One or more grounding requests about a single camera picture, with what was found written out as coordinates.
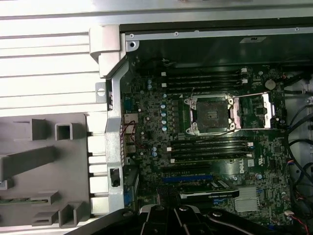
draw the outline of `capacitor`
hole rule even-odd
[[[263,176],[259,173],[256,173],[255,178],[257,178],[258,180],[262,180]]]

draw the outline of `small chip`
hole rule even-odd
[[[281,153],[282,147],[281,146],[274,146],[274,153]]]
[[[273,184],[278,184],[279,183],[279,178],[278,177],[272,178],[272,182],[273,182]]]
[[[276,170],[276,161],[274,159],[270,159],[269,167],[271,170]]]
[[[136,145],[128,145],[126,146],[127,153],[135,153],[136,152]]]

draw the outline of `red cable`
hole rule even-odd
[[[295,219],[295,220],[298,221],[300,224],[302,224],[303,227],[305,228],[305,231],[307,232],[307,235],[310,235],[309,228],[308,228],[308,226],[307,226],[305,223],[303,223],[300,219],[298,219],[298,218],[296,218],[296,217],[294,217],[294,216],[291,216],[291,218]]]

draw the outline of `white label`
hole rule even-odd
[[[248,167],[254,166],[254,159],[248,159]]]
[[[222,180],[218,181],[224,188],[229,188],[227,184],[225,184]]]
[[[240,168],[240,174],[244,174],[245,173],[245,166],[244,166],[244,160],[243,159],[239,160],[239,168]]]
[[[215,184],[214,182],[212,183],[212,185],[216,188],[218,188],[217,184]]]
[[[250,37],[250,38],[243,38],[240,43],[260,43],[266,37]]]

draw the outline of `motherboard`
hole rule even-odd
[[[267,65],[134,74],[122,89],[121,139],[139,176],[125,206],[156,204],[169,185],[203,213],[288,224],[283,79]]]

